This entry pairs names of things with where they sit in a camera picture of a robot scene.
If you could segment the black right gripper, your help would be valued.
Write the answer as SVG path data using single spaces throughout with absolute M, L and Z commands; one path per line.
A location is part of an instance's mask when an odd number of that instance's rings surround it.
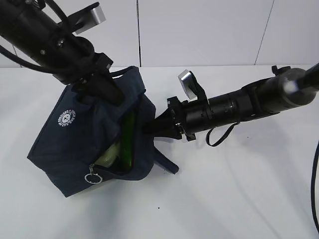
M 186 131 L 186 117 L 182 103 L 177 97 L 167 99 L 168 109 L 143 126 L 143 133 L 152 137 L 179 139 L 185 135 L 187 141 L 196 140 L 194 133 Z

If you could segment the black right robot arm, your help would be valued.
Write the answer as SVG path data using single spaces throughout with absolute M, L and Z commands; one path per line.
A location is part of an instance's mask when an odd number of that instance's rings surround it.
M 179 81 L 188 96 L 181 102 L 167 99 L 167 109 L 146 123 L 143 132 L 152 137 L 196 139 L 207 131 L 206 143 L 216 147 L 242 122 L 262 119 L 310 104 L 319 91 L 319 66 L 308 70 L 272 66 L 273 77 L 243 86 L 237 91 L 208 98 L 195 75 L 184 70 Z

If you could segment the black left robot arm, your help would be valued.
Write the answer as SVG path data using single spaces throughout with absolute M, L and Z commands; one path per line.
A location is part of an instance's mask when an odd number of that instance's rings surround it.
M 4 47 L 0 52 L 25 68 L 53 75 L 75 92 L 119 106 L 125 95 L 110 73 L 113 61 L 105 53 L 95 52 L 93 44 L 79 36 L 103 21 L 99 2 L 66 15 L 53 0 L 2 0 L 1 37 L 35 62 L 23 60 Z

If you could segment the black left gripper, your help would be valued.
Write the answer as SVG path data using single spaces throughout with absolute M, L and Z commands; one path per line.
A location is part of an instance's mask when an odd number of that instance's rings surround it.
M 75 84 L 89 89 L 89 95 L 121 105 L 125 95 L 113 80 L 109 71 L 113 61 L 104 53 L 89 55 L 77 52 L 52 54 L 52 68 L 60 70 L 53 76 L 64 85 Z

